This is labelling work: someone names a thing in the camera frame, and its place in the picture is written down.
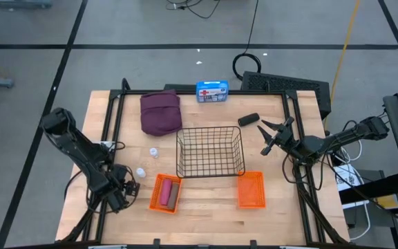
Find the orange plastic bin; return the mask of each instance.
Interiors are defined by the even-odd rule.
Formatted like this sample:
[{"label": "orange plastic bin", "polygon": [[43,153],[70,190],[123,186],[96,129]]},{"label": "orange plastic bin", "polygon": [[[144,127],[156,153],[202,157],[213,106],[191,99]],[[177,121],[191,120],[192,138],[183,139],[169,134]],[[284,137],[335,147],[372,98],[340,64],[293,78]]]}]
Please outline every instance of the orange plastic bin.
[{"label": "orange plastic bin", "polygon": [[[162,191],[162,182],[164,181],[164,179],[170,179],[173,183],[179,183],[178,197],[176,199],[176,204],[175,204],[173,210],[168,209],[165,205],[159,204],[159,197],[160,197],[160,193]],[[182,179],[181,178],[179,178],[177,176],[168,175],[168,174],[158,174],[156,176],[155,187],[153,188],[153,193],[151,195],[149,208],[151,210],[155,210],[155,211],[159,211],[159,212],[166,212],[167,214],[175,214],[176,211],[178,210],[178,202],[179,202],[181,187],[182,187]]]},{"label": "orange plastic bin", "polygon": [[237,179],[239,208],[265,208],[263,173],[246,171]]}]

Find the black wire basket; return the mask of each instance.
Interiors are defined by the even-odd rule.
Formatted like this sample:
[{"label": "black wire basket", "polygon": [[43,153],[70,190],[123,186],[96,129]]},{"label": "black wire basket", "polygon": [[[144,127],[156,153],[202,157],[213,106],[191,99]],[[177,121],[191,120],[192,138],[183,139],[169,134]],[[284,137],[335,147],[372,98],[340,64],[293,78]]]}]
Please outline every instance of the black wire basket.
[{"label": "black wire basket", "polygon": [[239,127],[181,129],[176,140],[176,174],[180,178],[245,173]]}]

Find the small white bottle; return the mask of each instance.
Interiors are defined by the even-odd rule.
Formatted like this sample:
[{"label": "small white bottle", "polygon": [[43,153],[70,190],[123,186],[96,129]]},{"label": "small white bottle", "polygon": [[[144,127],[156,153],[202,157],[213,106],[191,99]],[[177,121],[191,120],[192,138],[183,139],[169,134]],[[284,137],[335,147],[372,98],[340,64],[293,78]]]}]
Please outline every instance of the small white bottle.
[{"label": "small white bottle", "polygon": [[151,148],[150,155],[152,155],[154,158],[158,158],[159,156],[158,150],[156,148]]},{"label": "small white bottle", "polygon": [[142,168],[137,168],[137,169],[136,169],[136,174],[137,174],[139,177],[141,177],[141,178],[144,178],[144,177],[146,176],[145,170],[142,169]]}]

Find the gray floor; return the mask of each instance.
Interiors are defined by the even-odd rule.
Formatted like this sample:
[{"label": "gray floor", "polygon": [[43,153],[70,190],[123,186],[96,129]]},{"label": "gray floor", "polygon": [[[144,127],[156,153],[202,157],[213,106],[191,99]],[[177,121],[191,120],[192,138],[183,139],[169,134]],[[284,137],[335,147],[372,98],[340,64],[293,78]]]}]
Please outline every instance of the gray floor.
[{"label": "gray floor", "polygon": [[[81,1],[54,0],[50,10],[0,10],[0,44],[66,44]],[[386,0],[398,27],[398,1]],[[243,44],[254,0],[222,0],[215,15],[165,10],[164,0],[89,0],[76,44]],[[214,1],[198,11],[208,13]],[[350,0],[260,0],[253,44],[342,44],[354,2]],[[397,44],[377,0],[362,1],[351,44]],[[0,50],[0,65],[15,80],[0,89],[0,228],[26,160],[64,50]],[[126,77],[132,89],[226,79],[240,88],[231,69],[238,49],[72,50],[54,107],[72,111],[82,126],[89,94],[117,89]],[[332,82],[340,50],[249,50],[264,73]],[[240,60],[239,71],[255,70]],[[350,119],[379,115],[382,97],[398,92],[398,50],[349,50],[337,85],[331,131]],[[389,136],[364,142],[359,169],[398,172],[398,152]],[[51,243],[63,205],[71,162],[42,140],[6,246]],[[355,236],[363,228],[351,231]],[[357,243],[391,247],[389,229],[372,228]]]}]

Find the pink object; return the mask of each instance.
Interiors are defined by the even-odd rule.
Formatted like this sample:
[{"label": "pink object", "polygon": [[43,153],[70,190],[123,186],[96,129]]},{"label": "pink object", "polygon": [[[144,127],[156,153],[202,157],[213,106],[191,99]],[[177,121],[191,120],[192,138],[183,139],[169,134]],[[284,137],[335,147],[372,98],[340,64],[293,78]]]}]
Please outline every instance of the pink object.
[{"label": "pink object", "polygon": [[159,203],[160,205],[167,205],[170,198],[172,182],[169,179],[164,179],[162,182],[162,189],[160,191]]}]

